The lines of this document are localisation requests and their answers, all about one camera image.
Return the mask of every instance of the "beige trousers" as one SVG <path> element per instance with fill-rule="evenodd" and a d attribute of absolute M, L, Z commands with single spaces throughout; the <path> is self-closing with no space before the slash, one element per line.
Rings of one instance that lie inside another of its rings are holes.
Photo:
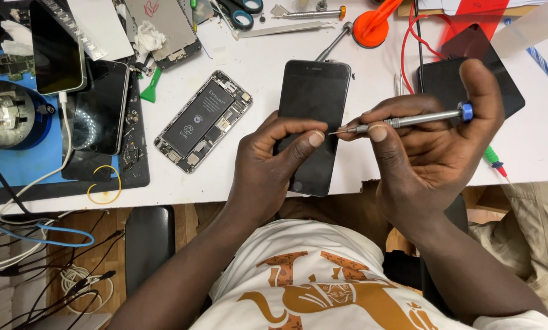
<path fill-rule="evenodd" d="M 548 309 L 548 182 L 502 187 L 512 211 L 501 221 L 471 222 L 469 234 L 524 279 Z"/>

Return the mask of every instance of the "orange graphic print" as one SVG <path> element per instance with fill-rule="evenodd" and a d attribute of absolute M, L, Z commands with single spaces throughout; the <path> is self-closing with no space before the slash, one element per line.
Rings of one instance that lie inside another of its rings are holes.
<path fill-rule="evenodd" d="M 331 261 L 338 266 L 341 266 L 343 271 L 343 277 L 346 280 L 364 281 L 366 279 L 366 275 L 362 273 L 361 270 L 370 270 L 366 265 L 362 265 L 358 262 L 352 261 L 350 259 L 345 259 L 326 251 L 321 251 L 321 257 Z"/>
<path fill-rule="evenodd" d="M 256 265 L 256 267 L 264 264 L 270 266 L 280 266 L 280 268 L 272 267 L 270 269 L 270 279 L 268 279 L 268 283 L 270 283 L 271 287 L 284 287 L 286 285 L 292 285 L 292 264 L 295 259 L 307 254 L 309 254 L 307 251 L 301 251 L 275 255 L 272 258 L 268 258 L 260 262 Z"/>
<path fill-rule="evenodd" d="M 285 309 L 279 316 L 272 315 L 268 300 L 260 292 L 246 292 L 238 299 L 238 301 L 253 301 L 270 324 L 278 324 L 286 320 L 279 327 L 268 326 L 268 330 L 302 330 L 301 315 L 349 305 L 359 306 L 365 310 L 379 326 L 386 330 L 439 330 L 432 324 L 422 306 L 411 302 L 407 304 L 410 307 L 407 313 L 396 303 L 388 294 L 390 289 L 398 289 L 396 285 L 382 278 L 366 278 L 361 270 L 370 270 L 367 266 L 329 252 L 322 251 L 321 256 L 340 266 L 333 268 L 333 274 L 330 273 L 330 277 L 337 280 L 339 269 L 342 269 L 345 283 L 313 282 L 313 274 L 309 276 L 311 283 L 292 285 L 292 264 L 301 256 L 299 254 L 306 255 L 307 252 L 279 255 L 257 265 L 280 266 L 280 272 L 272 271 L 272 274 L 278 274 L 278 276 L 276 278 L 270 276 L 269 280 L 272 287 L 280 287 L 284 290 L 282 305 Z M 287 273 L 281 275 L 282 270 L 287 270 Z"/>
<path fill-rule="evenodd" d="M 283 326 L 278 328 L 268 326 L 268 330 L 303 330 L 303 324 L 300 322 L 300 317 L 288 314 L 288 321 Z"/>

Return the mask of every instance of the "white t-shirt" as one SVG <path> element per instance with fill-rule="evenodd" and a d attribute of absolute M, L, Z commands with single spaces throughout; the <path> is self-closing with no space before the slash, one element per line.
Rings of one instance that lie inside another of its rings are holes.
<path fill-rule="evenodd" d="M 471 329 L 389 281 L 383 259 L 378 246 L 350 229 L 272 222 L 239 248 L 211 289 L 214 304 L 191 329 Z M 474 327 L 548 329 L 548 318 L 528 311 L 480 317 Z"/>

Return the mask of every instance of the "plastic bottle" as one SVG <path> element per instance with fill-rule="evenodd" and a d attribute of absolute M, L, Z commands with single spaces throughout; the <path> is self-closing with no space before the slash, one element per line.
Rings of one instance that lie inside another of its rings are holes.
<path fill-rule="evenodd" d="M 509 57 L 548 39 L 548 1 L 494 34 L 491 44 L 500 57 Z"/>

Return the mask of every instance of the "blue screwdriver cap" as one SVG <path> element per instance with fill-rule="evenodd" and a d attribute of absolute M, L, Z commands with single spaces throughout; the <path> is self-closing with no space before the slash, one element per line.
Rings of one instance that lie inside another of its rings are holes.
<path fill-rule="evenodd" d="M 469 102 L 459 102 L 458 110 L 461 110 L 461 118 L 464 122 L 468 122 L 473 118 L 473 106 Z"/>

